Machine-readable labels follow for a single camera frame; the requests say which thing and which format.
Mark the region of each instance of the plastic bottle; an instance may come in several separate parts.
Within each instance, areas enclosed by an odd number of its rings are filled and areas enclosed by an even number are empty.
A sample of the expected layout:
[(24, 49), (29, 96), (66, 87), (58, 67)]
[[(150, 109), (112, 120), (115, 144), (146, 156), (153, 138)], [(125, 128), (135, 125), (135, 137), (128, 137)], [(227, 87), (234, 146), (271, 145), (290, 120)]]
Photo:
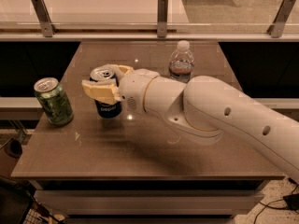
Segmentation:
[(193, 77), (194, 56), (189, 48), (189, 41), (178, 42), (177, 49), (170, 56), (168, 66), (170, 78), (188, 83)]

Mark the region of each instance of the metal bracket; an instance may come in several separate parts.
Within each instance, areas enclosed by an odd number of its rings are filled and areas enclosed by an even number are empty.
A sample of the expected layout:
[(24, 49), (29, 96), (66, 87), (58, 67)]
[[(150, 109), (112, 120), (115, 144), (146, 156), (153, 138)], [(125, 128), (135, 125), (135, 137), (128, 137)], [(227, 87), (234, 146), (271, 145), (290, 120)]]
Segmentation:
[(157, 36), (167, 36), (168, 0), (158, 0)]
[(51, 24), (50, 16), (47, 11), (44, 0), (31, 0), (31, 2), (35, 8), (43, 36), (53, 37), (53, 35), (56, 32), (56, 29)]
[(296, 0), (283, 0), (278, 14), (276, 15), (273, 23), (269, 26), (267, 33), (272, 36), (272, 38), (279, 38), (283, 34), (284, 27), (286, 25), (287, 19), (292, 11), (292, 8)]

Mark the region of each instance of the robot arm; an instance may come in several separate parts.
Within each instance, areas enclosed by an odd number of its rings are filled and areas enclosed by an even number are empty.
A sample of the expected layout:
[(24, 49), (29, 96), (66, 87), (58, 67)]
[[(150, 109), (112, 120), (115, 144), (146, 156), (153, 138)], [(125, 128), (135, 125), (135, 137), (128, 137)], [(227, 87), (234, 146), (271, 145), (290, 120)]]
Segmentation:
[(217, 143), (223, 131), (240, 137), (299, 183), (299, 123), (261, 105), (214, 77), (180, 83), (141, 69), (120, 83), (123, 104), (153, 115), (200, 145)]

